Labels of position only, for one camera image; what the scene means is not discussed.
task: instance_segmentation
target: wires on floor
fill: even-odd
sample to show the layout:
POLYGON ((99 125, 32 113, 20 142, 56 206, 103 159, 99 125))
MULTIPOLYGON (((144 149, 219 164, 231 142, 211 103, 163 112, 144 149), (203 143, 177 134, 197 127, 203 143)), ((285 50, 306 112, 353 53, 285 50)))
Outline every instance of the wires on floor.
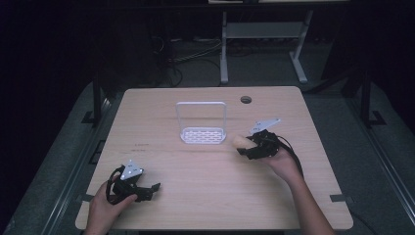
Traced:
POLYGON ((183 80, 183 72, 179 70, 178 68, 176 68, 175 66, 167 68, 166 76, 167 76, 167 83, 170 87, 177 87, 178 85, 180 85, 180 83, 183 80))
POLYGON ((200 58, 203 56, 211 56, 214 53, 217 53, 218 50, 220 49, 220 46, 222 45, 222 42, 219 39, 212 39, 212 40, 215 41, 216 43, 212 47, 207 48, 206 50, 203 50, 201 52, 198 52, 198 53, 195 53, 189 56, 185 56, 185 57, 168 59, 168 61, 170 63, 182 63, 182 62, 190 61, 190 60, 200 58))
POLYGON ((154 54, 158 55, 164 49, 164 40, 159 36, 152 36, 152 39, 153 39, 153 44, 157 44, 156 41, 159 42, 160 44, 158 45, 160 48, 153 51, 154 54))
POLYGON ((241 41, 229 41, 226 44, 226 54, 229 57, 247 57, 254 53, 254 48, 252 46, 247 45, 241 41))

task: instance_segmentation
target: gray carpet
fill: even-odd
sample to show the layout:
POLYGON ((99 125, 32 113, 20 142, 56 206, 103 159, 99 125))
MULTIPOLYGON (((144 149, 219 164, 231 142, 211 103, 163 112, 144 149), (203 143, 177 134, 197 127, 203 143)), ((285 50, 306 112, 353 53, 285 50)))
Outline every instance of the gray carpet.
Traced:
MULTIPOLYGON (((178 53, 191 54, 202 47, 192 44, 176 44, 178 53)), ((300 59, 307 84, 299 84, 287 52, 292 45, 261 47, 246 57, 230 57, 228 86, 295 85, 301 90, 318 83, 325 65, 330 45, 306 45, 300 59)), ((218 56, 204 57, 218 63, 218 56)), ((219 70, 210 62, 192 61, 177 65, 183 74, 180 87, 217 86, 219 70)), ((377 151, 374 150, 354 107, 358 96, 345 99, 340 95, 338 83, 319 95, 305 95, 321 141, 329 157, 334 173, 353 217, 353 227, 339 234, 415 234, 415 227, 395 195, 377 151)), ((92 86, 85 87, 79 96, 66 124, 48 153, 42 167, 27 190, 5 234, 80 234, 74 220, 80 207, 80 197, 85 193, 110 131, 122 92, 104 106, 103 119, 96 128, 81 123, 84 115, 92 111, 92 86), (54 209, 62 213, 53 213, 54 209)), ((415 193, 415 138, 394 112, 385 94, 373 86, 372 110, 377 110, 387 125, 374 126, 371 133, 385 147, 392 162, 409 191, 415 193)), ((110 234, 138 234, 134 231, 112 231, 110 234)), ((287 231, 286 234, 299 234, 287 231)))

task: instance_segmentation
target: table top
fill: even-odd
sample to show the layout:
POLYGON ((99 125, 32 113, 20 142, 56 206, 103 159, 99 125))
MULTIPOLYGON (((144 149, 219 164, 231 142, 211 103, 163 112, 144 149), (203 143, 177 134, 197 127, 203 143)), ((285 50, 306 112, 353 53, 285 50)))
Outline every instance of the table top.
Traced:
MULTIPOLYGON (((201 117, 208 116, 198 111, 201 117)), ((259 230, 297 229, 287 184, 265 164, 240 156, 233 136, 249 136, 255 122, 279 118, 267 128, 286 138, 302 164, 317 204, 335 229, 353 222, 300 90, 296 87, 160 88, 127 90, 117 111, 87 194, 129 160, 145 169, 138 186, 161 183, 152 201, 133 204, 114 229, 259 230), (244 104, 241 97, 250 96, 244 104), (186 144, 180 138, 177 102, 224 102, 226 138, 221 144, 186 144)), ((83 229, 88 203, 76 227, 83 229)))

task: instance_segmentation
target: metal frame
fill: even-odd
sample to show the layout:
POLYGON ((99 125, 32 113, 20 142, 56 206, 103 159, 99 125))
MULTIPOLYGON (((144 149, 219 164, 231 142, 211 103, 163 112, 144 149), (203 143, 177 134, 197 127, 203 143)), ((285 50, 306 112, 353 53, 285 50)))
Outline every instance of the metal frame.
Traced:
POLYGON ((64 216, 65 212, 70 203, 70 198, 73 196, 74 190, 76 189, 76 183, 79 180, 81 172, 85 168, 85 166, 90 161, 88 156, 91 156, 94 150, 94 143, 101 142, 99 140, 100 134, 102 134, 102 125, 105 123, 105 120, 108 118, 108 111, 111 108, 111 104, 109 100, 105 99, 102 104, 100 105, 100 114, 102 118, 102 122, 97 121, 97 125, 95 128, 91 129, 89 137, 85 142, 84 147, 82 148, 81 152, 79 153, 76 162, 73 165, 73 168, 68 175, 68 180, 65 183, 64 187, 62 188, 62 192, 59 195, 58 199, 56 200, 51 213, 43 226, 41 234, 56 234, 61 223, 62 217, 64 216))
POLYGON ((83 117, 82 123, 92 123, 96 127, 101 120, 101 87, 99 76, 96 74, 92 80, 92 93, 94 99, 94 112, 87 112, 83 117))
POLYGON ((303 22, 290 23, 229 23, 226 12, 222 20, 222 53, 220 55, 220 82, 229 81, 228 63, 226 60, 227 38, 298 38, 296 49, 290 52, 290 58, 300 83, 307 83, 299 57, 304 44, 313 11, 308 10, 303 22))

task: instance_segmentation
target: forearm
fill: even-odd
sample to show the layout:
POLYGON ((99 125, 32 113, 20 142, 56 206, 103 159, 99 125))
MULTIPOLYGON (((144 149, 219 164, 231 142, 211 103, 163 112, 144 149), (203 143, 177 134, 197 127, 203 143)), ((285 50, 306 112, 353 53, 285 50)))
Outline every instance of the forearm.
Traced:
POLYGON ((86 228, 83 234, 84 235, 105 235, 107 234, 107 231, 102 231, 101 229, 94 230, 94 228, 86 228))
POLYGON ((288 181, 299 215, 302 234, 335 234, 326 216, 315 202, 302 177, 288 181))

